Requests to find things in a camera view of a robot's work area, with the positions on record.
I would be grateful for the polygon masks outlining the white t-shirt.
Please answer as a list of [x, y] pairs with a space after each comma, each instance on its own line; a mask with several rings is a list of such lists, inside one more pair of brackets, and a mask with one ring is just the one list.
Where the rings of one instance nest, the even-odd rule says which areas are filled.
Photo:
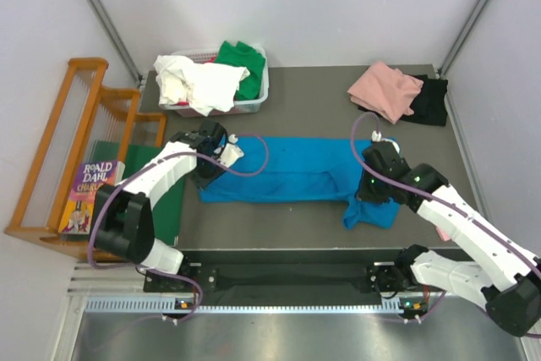
[[229, 112], [246, 68], [219, 63], [196, 63], [185, 56], [159, 56], [154, 62], [160, 89], [159, 106], [175, 107], [187, 100], [189, 107], [208, 116], [214, 110]]

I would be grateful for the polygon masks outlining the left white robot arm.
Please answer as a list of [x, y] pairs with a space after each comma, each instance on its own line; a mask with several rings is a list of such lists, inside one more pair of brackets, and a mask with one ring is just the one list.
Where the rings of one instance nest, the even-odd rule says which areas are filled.
[[162, 275], [173, 290], [186, 288], [192, 271], [183, 265], [181, 251], [156, 236], [153, 210], [185, 176], [193, 174], [204, 188], [232, 168], [244, 157], [238, 141], [219, 123], [206, 120], [196, 131], [176, 133], [131, 176], [102, 185], [95, 197], [89, 264], [100, 267], [94, 256], [98, 249]]

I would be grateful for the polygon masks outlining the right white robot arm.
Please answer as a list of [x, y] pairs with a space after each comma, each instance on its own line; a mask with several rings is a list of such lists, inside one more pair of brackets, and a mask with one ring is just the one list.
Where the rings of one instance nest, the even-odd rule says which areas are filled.
[[469, 257], [451, 260], [414, 244], [394, 261], [397, 286], [437, 287], [484, 309], [506, 333], [531, 336], [540, 320], [539, 255], [513, 243], [432, 166], [408, 166], [395, 142], [374, 141], [353, 155], [363, 168], [359, 199], [405, 205], [448, 235]]

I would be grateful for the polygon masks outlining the blue t-shirt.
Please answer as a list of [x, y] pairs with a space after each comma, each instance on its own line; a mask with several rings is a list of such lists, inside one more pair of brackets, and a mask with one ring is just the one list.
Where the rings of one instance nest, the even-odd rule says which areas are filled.
[[344, 201], [342, 224], [351, 229], [360, 222], [390, 228], [399, 211], [397, 203], [371, 204], [357, 200], [363, 168], [354, 157], [348, 139], [244, 136], [238, 140], [244, 157], [232, 169], [256, 172], [244, 178], [224, 173], [199, 191], [205, 203], [248, 202], [257, 204], [304, 201]]

